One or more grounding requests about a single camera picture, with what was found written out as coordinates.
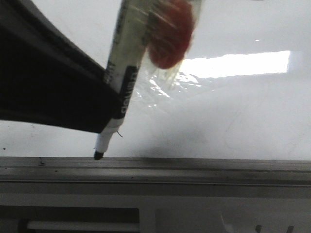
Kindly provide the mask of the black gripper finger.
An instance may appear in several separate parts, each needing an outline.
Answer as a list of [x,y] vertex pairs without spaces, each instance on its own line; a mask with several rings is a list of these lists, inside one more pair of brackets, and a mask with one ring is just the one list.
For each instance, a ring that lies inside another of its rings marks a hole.
[[104,73],[32,1],[1,1],[2,120],[100,133],[121,105]]

